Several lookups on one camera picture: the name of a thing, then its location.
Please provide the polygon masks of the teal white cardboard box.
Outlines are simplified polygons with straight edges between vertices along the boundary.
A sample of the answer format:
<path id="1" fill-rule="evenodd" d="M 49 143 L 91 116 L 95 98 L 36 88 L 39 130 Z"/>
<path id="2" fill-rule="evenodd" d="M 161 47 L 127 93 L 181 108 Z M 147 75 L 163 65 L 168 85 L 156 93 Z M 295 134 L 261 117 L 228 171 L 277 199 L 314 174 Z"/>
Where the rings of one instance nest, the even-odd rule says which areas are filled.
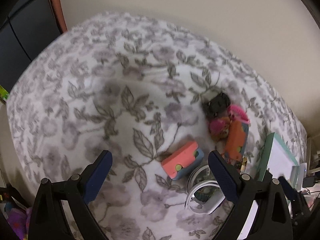
<path id="1" fill-rule="evenodd" d="M 283 176 L 295 189 L 299 175 L 299 163 L 280 138 L 280 135 L 271 133 L 266 137 L 261 158 L 255 171 L 254 179 L 257 181 L 263 181 L 268 171 L 273 178 Z"/>

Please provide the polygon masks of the small orange blue toy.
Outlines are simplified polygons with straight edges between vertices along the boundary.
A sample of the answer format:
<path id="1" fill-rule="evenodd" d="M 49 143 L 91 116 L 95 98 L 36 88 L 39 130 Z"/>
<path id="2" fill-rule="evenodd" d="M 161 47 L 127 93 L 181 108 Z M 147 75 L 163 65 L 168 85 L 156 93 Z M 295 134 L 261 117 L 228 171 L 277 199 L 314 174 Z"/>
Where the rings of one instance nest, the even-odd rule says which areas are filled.
<path id="1" fill-rule="evenodd" d="M 196 141 L 189 141 L 161 162 L 165 173 L 172 180 L 179 180 L 197 168 L 204 158 L 204 152 Z"/>

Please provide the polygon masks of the black charger block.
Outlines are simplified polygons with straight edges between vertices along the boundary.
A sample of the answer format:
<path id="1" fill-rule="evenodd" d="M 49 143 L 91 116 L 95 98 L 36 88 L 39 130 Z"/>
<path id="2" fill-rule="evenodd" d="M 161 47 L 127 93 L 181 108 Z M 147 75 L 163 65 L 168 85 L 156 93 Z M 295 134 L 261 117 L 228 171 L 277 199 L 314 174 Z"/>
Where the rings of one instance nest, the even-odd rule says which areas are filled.
<path id="1" fill-rule="evenodd" d="M 315 176 L 305 177 L 303 179 L 302 187 L 303 188 L 310 188 L 313 187 L 316 183 Z"/>

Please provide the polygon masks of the pink brown dog figurine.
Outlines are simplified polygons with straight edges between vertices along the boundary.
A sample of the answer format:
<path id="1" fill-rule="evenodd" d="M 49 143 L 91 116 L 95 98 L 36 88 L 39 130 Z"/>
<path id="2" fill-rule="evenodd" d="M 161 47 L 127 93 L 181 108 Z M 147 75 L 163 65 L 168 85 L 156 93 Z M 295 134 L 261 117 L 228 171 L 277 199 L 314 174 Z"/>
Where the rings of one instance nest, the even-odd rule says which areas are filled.
<path id="1" fill-rule="evenodd" d="M 228 137 L 231 120 L 229 117 L 216 118 L 210 121 L 209 131 L 214 141 L 220 141 Z"/>

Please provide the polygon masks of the orange blue toy car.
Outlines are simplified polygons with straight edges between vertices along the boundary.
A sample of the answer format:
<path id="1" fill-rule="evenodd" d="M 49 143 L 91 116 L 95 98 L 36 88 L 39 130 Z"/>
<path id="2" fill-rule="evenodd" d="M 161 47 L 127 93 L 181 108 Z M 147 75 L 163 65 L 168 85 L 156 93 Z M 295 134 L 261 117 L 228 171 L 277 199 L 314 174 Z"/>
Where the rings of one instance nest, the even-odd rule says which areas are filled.
<path id="1" fill-rule="evenodd" d="M 247 144 L 248 124 L 235 120 L 231 123 L 223 155 L 227 159 L 240 161 Z"/>

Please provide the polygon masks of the pink smart wristband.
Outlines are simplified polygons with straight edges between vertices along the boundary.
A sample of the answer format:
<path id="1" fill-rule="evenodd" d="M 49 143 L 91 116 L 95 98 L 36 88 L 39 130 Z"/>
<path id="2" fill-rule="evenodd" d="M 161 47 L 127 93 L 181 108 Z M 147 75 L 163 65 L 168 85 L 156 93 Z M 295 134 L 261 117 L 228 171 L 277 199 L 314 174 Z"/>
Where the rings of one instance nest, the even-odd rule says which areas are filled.
<path id="1" fill-rule="evenodd" d="M 230 105 L 227 108 L 227 114 L 231 123 L 239 121 L 242 124 L 250 125 L 250 119 L 247 113 L 238 105 Z"/>

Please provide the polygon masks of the colourful clutter pile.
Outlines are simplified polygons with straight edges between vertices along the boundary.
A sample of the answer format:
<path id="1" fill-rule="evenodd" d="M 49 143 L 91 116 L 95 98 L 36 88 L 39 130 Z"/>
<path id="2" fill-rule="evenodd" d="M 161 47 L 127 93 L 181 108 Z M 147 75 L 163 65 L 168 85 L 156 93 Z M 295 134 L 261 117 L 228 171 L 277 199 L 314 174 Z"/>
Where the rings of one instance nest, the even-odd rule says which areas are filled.
<path id="1" fill-rule="evenodd" d="M 1 238 L 28 239 L 31 205 L 10 183 L 1 187 Z"/>

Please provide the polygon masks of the floral grey white blanket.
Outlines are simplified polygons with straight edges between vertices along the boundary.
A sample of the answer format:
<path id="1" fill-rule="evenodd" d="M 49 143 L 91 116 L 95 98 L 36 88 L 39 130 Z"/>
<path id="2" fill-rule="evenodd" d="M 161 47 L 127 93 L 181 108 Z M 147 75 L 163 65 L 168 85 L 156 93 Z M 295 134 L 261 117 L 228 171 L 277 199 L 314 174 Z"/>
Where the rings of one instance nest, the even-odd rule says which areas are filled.
<path id="1" fill-rule="evenodd" d="M 89 205 L 110 239 L 211 239 L 231 210 L 183 206 L 184 180 L 161 161 L 188 141 L 212 141 L 202 100 L 224 92 L 251 121 L 245 156 L 254 175 L 267 135 L 278 133 L 297 161 L 306 130 L 279 93 L 233 53 L 187 29 L 103 12 L 52 42 L 10 92 L 15 151 L 34 188 L 67 180 L 103 150 L 113 166 Z"/>

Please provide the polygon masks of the dark cabinet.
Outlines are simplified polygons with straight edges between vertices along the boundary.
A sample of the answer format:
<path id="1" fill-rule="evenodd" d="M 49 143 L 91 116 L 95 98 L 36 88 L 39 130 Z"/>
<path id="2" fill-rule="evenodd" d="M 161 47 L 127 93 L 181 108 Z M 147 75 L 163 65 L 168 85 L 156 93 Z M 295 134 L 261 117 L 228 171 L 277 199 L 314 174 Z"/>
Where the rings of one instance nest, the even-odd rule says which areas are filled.
<path id="1" fill-rule="evenodd" d="M 66 31 L 60 0 L 18 0 L 1 23 L 1 86 L 11 91 L 29 64 Z"/>

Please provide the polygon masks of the black toy car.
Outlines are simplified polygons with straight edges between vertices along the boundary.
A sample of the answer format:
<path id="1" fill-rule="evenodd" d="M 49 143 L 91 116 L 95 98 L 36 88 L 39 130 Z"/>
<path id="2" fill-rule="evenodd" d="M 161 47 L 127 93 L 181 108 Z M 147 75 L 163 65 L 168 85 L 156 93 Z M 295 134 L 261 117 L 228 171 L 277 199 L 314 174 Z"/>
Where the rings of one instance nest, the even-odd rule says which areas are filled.
<path id="1" fill-rule="evenodd" d="M 208 119 L 214 119 L 231 105 L 227 94 L 221 92 L 216 97 L 202 103 L 202 109 Z"/>

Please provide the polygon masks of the white power bank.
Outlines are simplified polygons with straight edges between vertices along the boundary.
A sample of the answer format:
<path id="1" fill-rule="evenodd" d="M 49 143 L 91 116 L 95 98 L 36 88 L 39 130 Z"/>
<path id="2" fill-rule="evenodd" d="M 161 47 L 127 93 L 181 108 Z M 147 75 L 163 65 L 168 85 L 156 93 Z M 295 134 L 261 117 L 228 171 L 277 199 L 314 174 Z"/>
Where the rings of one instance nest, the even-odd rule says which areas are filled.
<path id="1" fill-rule="evenodd" d="M 301 163 L 299 165 L 297 187 L 296 187 L 298 191 L 301 191 L 303 188 L 303 180 L 306 177 L 306 171 L 307 171 L 307 163 Z"/>

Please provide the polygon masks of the gold patterned lighter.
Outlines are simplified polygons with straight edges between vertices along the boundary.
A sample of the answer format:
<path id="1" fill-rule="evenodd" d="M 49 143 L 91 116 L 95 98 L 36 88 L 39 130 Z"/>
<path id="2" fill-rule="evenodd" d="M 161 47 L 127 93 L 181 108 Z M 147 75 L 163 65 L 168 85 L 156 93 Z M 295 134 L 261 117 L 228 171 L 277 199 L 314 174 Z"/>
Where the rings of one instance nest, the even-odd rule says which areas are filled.
<path id="1" fill-rule="evenodd" d="M 246 157 L 242 157 L 240 161 L 235 162 L 235 168 L 240 173 L 243 174 L 246 170 L 248 159 Z"/>

